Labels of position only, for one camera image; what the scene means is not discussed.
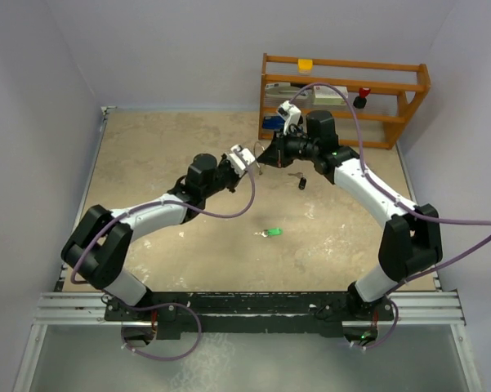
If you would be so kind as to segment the silver keyring with clips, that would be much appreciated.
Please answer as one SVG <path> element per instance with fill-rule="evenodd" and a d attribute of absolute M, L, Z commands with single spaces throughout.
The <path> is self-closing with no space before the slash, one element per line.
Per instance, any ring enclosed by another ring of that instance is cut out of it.
<path fill-rule="evenodd" d="M 262 153 L 265 151 L 265 147 L 262 145 L 262 143 L 257 140 L 254 142 L 253 147 L 252 147 L 252 153 L 255 157 L 255 165 L 257 167 L 257 174 L 259 176 L 262 176 L 265 172 L 266 165 L 264 163 L 260 163 L 258 161 L 259 157 L 262 155 Z"/>

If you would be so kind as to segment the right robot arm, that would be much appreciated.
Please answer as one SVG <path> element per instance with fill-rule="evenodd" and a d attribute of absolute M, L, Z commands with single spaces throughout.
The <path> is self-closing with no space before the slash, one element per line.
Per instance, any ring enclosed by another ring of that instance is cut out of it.
<path fill-rule="evenodd" d="M 309 161 L 320 175 L 350 194 L 382 227 L 378 263 L 348 287 L 346 307 L 355 319 L 366 319 L 376 304 L 404 280 L 442 259 L 438 212 L 402 198 L 362 163 L 360 154 L 341 145 L 333 116 L 315 110 L 302 116 L 293 105 L 278 109 L 284 120 L 258 162 L 285 168 Z"/>

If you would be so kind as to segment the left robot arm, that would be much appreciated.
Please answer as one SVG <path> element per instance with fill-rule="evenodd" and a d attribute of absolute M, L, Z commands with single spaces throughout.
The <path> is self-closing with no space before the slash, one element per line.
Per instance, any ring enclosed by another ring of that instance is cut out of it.
<path fill-rule="evenodd" d="M 208 198 L 225 189 L 235 191 L 244 176 L 253 175 L 254 161 L 252 152 L 239 145 L 221 159 L 198 154 L 186 175 L 150 202 L 114 210 L 90 207 L 61 251 L 71 268 L 71 282 L 114 296 L 132 319 L 145 319 L 152 309 L 152 292 L 124 267 L 132 242 L 205 214 Z"/>

